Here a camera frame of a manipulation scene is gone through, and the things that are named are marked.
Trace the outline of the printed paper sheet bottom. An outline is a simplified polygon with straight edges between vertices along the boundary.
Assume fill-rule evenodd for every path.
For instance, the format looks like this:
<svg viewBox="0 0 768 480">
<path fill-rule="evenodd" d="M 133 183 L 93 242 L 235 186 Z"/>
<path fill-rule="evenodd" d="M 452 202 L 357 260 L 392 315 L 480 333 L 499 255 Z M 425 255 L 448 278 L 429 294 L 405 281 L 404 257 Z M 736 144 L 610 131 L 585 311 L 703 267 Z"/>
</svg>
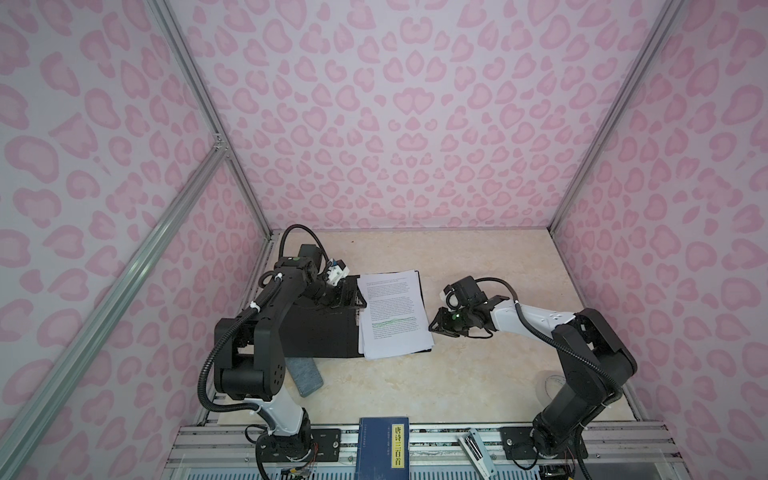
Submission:
<svg viewBox="0 0 768 480">
<path fill-rule="evenodd" d="M 432 350 L 417 270 L 363 274 L 358 287 L 366 301 L 358 314 L 359 350 L 367 360 Z"/>
</svg>

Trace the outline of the blue book yellow label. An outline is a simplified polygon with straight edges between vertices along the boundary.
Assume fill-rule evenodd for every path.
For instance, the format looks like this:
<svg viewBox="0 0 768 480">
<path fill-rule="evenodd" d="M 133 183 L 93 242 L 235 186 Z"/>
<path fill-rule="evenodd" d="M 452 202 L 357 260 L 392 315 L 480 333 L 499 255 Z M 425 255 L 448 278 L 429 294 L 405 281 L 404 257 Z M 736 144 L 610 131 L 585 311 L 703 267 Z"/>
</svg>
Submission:
<svg viewBox="0 0 768 480">
<path fill-rule="evenodd" d="M 359 422 L 355 478 L 408 480 L 408 417 L 363 417 Z"/>
</svg>

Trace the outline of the teal folder with black inside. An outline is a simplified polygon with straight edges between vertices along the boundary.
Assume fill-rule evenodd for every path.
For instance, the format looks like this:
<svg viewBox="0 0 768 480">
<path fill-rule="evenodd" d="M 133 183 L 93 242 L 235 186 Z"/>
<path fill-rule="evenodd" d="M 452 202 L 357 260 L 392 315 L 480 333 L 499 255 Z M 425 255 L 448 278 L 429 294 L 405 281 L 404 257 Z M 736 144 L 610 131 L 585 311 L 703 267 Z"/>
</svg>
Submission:
<svg viewBox="0 0 768 480">
<path fill-rule="evenodd" d="M 352 275 L 342 280 L 356 280 Z M 365 358 L 359 350 L 358 314 L 354 307 L 330 308 L 301 298 L 279 328 L 287 357 Z"/>
</svg>

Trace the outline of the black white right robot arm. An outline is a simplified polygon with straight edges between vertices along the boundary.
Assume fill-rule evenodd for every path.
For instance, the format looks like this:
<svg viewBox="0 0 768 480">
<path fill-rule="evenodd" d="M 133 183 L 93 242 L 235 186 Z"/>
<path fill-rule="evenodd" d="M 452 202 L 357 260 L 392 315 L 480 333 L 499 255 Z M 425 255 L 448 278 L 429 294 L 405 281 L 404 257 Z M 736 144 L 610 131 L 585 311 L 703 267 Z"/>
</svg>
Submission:
<svg viewBox="0 0 768 480">
<path fill-rule="evenodd" d="M 557 351 L 565 384 L 532 421 L 524 443 L 539 458 L 576 449 L 584 428 L 623 396 L 638 365 L 618 334 L 597 310 L 576 313 L 532 307 L 496 277 L 465 277 L 447 285 L 429 330 L 458 338 L 473 329 L 515 333 L 540 340 Z"/>
</svg>

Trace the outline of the aluminium diagonal frame bar left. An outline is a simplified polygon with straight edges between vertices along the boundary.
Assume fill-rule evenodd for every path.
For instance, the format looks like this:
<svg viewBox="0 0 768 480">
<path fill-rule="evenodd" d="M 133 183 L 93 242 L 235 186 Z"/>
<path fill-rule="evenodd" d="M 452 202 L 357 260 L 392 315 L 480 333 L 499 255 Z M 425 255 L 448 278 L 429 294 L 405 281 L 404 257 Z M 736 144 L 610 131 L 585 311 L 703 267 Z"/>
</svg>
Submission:
<svg viewBox="0 0 768 480">
<path fill-rule="evenodd" d="M 1 439 L 3 479 L 16 478 L 26 465 L 221 167 L 226 151 L 220 144 L 211 149 L 6 431 Z"/>
</svg>

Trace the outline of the aluminium frame post right rear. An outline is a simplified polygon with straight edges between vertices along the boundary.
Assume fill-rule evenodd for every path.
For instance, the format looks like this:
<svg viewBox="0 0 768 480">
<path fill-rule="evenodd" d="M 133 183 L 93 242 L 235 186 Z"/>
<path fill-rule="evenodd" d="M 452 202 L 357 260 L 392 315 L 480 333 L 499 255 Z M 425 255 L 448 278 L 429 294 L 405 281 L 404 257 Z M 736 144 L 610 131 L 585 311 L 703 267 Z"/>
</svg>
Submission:
<svg viewBox="0 0 768 480">
<path fill-rule="evenodd" d="M 566 216 L 576 202 L 578 193 L 586 184 L 590 172 L 600 159 L 611 135 L 621 123 L 622 117 L 629 108 L 644 78 L 661 54 L 680 19 L 684 16 L 686 5 L 687 1 L 684 0 L 667 0 L 663 3 L 659 15 L 654 21 L 624 80 L 620 84 L 615 99 L 607 110 L 603 122 L 598 128 L 592 143 L 568 185 L 552 221 L 547 227 L 551 237 L 554 237 L 564 226 Z"/>
</svg>

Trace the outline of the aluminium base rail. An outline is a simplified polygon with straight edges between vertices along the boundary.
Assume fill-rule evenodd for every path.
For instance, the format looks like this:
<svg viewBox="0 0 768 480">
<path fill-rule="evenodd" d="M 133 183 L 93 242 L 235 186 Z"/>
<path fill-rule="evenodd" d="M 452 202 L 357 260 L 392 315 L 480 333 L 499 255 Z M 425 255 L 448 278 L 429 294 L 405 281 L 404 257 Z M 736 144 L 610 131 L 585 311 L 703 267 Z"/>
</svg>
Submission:
<svg viewBox="0 0 768 480">
<path fill-rule="evenodd" d="M 313 479 L 352 479 L 357 460 L 358 427 L 338 425 L 340 444 L 334 462 L 310 469 Z M 414 424 L 410 431 L 413 479 L 476 479 L 479 474 L 459 444 L 469 429 L 478 431 L 498 479 L 579 479 L 571 456 L 563 460 L 507 459 L 512 449 L 507 425 L 495 423 Z M 161 476 L 164 479 L 257 479 L 255 448 L 242 425 L 184 427 Z M 594 479 L 687 479 L 690 474 L 667 428 L 659 422 L 597 422 L 582 435 L 585 466 Z"/>
</svg>

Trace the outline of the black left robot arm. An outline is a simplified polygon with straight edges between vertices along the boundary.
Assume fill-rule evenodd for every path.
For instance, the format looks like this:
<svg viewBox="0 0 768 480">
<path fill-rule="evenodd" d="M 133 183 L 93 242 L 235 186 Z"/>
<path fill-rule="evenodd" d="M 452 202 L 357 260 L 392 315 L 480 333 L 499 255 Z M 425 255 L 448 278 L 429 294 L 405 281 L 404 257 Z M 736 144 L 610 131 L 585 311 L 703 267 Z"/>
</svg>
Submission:
<svg viewBox="0 0 768 480">
<path fill-rule="evenodd" d="M 197 396 L 216 413 L 252 411 L 266 422 L 263 439 L 290 460 L 314 450 L 306 410 L 283 388 L 287 373 L 281 326 L 294 307 L 303 321 L 331 327 L 326 313 L 356 315 L 367 306 L 357 278 L 336 263 L 321 271 L 317 255 L 281 257 L 262 276 L 261 292 L 234 318 L 221 319 L 199 374 Z"/>
</svg>

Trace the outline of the white clip on rail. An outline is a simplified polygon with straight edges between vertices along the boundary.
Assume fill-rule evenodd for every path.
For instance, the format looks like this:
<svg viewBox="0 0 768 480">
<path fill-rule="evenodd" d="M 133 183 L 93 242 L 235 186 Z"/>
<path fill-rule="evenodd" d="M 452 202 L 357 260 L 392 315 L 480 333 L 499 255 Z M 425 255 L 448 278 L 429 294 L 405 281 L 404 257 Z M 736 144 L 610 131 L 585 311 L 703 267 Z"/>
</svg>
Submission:
<svg viewBox="0 0 768 480">
<path fill-rule="evenodd" d="M 483 480 L 493 479 L 497 470 L 479 432 L 475 428 L 469 428 L 466 433 L 459 435 L 457 440 L 478 475 Z"/>
</svg>

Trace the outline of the aluminium frame post left rear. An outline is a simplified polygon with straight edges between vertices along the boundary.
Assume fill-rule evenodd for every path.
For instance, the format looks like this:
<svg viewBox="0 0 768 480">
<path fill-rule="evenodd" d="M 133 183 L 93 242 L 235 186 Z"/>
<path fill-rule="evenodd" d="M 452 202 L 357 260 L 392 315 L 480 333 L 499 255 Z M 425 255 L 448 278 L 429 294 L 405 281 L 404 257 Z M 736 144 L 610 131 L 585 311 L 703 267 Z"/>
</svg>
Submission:
<svg viewBox="0 0 768 480">
<path fill-rule="evenodd" d="M 224 150 L 225 160 L 235 177 L 237 186 L 245 197 L 246 205 L 255 217 L 261 233 L 270 238 L 273 231 L 269 227 L 265 214 L 258 203 L 240 158 L 235 152 L 230 136 L 213 102 L 203 75 L 195 62 L 191 47 L 185 38 L 171 3 L 165 0 L 149 0 L 146 1 L 146 5 L 151 10 L 158 28 L 168 42 L 171 55 L 179 65 L 202 117 L 216 140 L 216 144 Z"/>
</svg>

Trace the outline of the aluminium frame post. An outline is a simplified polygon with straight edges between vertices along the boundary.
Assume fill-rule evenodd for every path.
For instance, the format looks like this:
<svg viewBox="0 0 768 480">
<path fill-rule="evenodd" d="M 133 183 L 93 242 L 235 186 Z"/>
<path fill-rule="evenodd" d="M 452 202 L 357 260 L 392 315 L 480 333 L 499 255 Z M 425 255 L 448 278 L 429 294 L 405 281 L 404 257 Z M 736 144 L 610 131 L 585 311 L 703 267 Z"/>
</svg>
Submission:
<svg viewBox="0 0 768 480">
<path fill-rule="evenodd" d="M 195 62 L 191 47 L 185 38 L 171 3 L 165 0 L 149 0 L 146 1 L 146 5 L 151 10 L 158 28 L 168 42 L 171 55 L 179 65 L 202 117 L 216 140 L 216 144 L 224 150 L 225 160 L 235 177 L 237 186 L 245 197 L 246 205 L 255 217 L 261 233 L 270 238 L 273 231 L 269 227 L 265 214 L 258 203 L 240 158 L 235 152 L 230 136 L 213 102 L 203 75 Z"/>
<path fill-rule="evenodd" d="M 590 172 L 600 159 L 611 135 L 621 123 L 622 117 L 629 108 L 644 78 L 661 54 L 680 19 L 684 16 L 686 5 L 687 1 L 684 0 L 667 0 L 663 3 L 659 15 L 654 21 L 624 80 L 620 84 L 615 99 L 607 110 L 603 122 L 598 128 L 592 143 L 568 185 L 552 221 L 547 227 L 551 237 L 554 237 L 564 226 L 566 216 L 576 202 L 578 193 L 586 184 Z"/>
</svg>

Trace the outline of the white tape roll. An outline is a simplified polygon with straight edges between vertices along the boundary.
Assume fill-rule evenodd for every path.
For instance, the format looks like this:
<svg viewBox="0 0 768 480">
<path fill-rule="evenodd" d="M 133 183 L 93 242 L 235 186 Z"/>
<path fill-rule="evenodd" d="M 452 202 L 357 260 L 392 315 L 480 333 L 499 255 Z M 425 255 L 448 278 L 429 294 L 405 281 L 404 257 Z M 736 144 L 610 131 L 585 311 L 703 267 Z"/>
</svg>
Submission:
<svg viewBox="0 0 768 480">
<path fill-rule="evenodd" d="M 560 374 L 547 373 L 537 385 L 537 398 L 544 406 L 548 406 L 565 385 L 565 377 Z"/>
</svg>

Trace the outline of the grey sponge eraser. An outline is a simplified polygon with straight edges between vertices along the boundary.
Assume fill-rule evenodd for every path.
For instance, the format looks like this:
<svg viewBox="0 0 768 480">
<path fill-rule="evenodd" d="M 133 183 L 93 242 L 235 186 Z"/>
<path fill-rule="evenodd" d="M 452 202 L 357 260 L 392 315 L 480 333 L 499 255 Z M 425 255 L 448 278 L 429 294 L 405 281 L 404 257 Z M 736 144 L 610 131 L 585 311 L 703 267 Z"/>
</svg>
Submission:
<svg viewBox="0 0 768 480">
<path fill-rule="evenodd" d="M 313 358 L 288 357 L 286 366 L 302 398 L 312 395 L 324 386 L 324 380 Z"/>
</svg>

